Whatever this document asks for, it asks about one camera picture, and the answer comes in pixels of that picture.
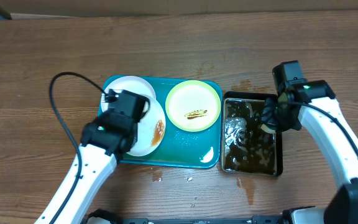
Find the black water tray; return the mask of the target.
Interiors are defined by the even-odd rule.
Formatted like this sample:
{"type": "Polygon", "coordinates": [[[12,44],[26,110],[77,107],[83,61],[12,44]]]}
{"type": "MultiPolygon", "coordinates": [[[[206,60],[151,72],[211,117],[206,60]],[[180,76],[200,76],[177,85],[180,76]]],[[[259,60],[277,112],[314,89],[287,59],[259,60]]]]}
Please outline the black water tray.
{"type": "Polygon", "coordinates": [[[277,96],[229,91],[222,102],[221,168],[226,172],[268,175],[283,173],[282,135],[261,129],[264,104],[277,96]]]}

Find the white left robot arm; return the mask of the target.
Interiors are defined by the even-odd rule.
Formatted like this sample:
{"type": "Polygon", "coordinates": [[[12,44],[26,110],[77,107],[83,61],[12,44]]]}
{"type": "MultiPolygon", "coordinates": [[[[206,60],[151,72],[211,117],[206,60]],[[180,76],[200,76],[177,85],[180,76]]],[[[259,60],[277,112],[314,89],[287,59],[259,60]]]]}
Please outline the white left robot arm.
{"type": "Polygon", "coordinates": [[[138,119],[105,112],[82,130],[78,153],[37,223],[80,223],[137,135],[138,119]]]}

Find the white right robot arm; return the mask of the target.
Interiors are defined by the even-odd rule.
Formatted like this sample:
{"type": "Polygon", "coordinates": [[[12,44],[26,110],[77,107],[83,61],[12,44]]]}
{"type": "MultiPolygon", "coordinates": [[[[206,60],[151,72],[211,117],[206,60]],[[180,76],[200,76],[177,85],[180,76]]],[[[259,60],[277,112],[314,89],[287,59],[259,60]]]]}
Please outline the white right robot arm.
{"type": "Polygon", "coordinates": [[[277,100],[266,100],[260,128],[266,133],[306,128],[330,166],[338,187],[358,179],[358,138],[324,80],[276,81],[277,100]]]}

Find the teal serving tray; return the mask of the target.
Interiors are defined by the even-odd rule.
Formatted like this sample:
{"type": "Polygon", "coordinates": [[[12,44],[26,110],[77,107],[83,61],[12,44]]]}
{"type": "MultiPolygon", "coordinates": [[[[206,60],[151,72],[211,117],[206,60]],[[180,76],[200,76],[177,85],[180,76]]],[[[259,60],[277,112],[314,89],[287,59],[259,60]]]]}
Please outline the teal serving tray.
{"type": "MultiPolygon", "coordinates": [[[[113,88],[114,91],[117,91],[113,87],[113,82],[119,83],[118,79],[120,78],[142,78],[147,81],[154,89],[156,99],[163,106],[164,112],[166,112],[165,102],[170,90],[177,84],[186,81],[198,81],[178,78],[114,75],[104,82],[103,88],[113,88]]],[[[150,154],[140,157],[126,154],[122,163],[202,169],[211,168],[217,163],[221,150],[221,100],[223,93],[220,86],[215,82],[209,80],[201,80],[200,82],[205,83],[207,87],[211,87],[218,95],[217,100],[213,99],[211,103],[207,103],[207,106],[217,106],[218,116],[215,122],[205,130],[189,132],[176,127],[169,120],[169,117],[165,115],[167,129],[157,149],[150,154]]]]}

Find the green rimmed plate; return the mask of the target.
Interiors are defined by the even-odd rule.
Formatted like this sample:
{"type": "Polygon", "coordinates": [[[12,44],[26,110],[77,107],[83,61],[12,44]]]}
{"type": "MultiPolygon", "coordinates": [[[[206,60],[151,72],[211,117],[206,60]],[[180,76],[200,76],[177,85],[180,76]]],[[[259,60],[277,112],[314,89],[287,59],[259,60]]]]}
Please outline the green rimmed plate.
{"type": "Polygon", "coordinates": [[[187,80],[170,90],[165,111],[169,120],[179,129],[204,131],[218,120],[221,99],[218,92],[206,82],[187,80]]]}

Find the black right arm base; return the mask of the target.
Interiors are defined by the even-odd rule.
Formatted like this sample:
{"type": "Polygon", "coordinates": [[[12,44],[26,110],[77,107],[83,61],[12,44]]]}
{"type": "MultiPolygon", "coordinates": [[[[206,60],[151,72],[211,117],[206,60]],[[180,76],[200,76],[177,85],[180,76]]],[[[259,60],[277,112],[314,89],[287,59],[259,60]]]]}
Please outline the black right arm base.
{"type": "Polygon", "coordinates": [[[358,224],[358,179],[342,185],[325,209],[298,207],[284,210],[277,223],[358,224]]]}

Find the white plate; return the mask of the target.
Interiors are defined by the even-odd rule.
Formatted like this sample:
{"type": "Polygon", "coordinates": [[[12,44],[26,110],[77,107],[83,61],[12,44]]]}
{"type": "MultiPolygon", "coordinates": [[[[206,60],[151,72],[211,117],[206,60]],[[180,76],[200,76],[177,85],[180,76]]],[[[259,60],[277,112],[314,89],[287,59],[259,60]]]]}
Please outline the white plate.
{"type": "Polygon", "coordinates": [[[114,76],[110,78],[106,82],[104,91],[109,93],[110,90],[113,90],[117,95],[120,95],[123,90],[127,90],[138,95],[146,95],[150,98],[157,99],[152,85],[145,79],[136,76],[114,76]]]}
{"type": "Polygon", "coordinates": [[[147,112],[140,120],[137,127],[137,140],[128,152],[129,155],[146,156],[156,150],[165,135],[165,113],[160,103],[151,96],[143,95],[150,101],[150,106],[145,105],[147,112]]]}

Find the black front rail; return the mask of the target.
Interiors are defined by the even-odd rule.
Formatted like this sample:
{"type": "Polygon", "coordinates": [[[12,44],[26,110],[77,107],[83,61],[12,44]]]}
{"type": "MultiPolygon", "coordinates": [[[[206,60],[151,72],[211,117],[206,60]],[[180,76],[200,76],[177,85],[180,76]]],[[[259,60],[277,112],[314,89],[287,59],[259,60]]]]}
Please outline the black front rail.
{"type": "Polygon", "coordinates": [[[81,224],[279,224],[283,221],[280,215],[255,215],[251,218],[189,218],[159,219],[122,218],[115,213],[97,209],[84,218],[81,224]]]}

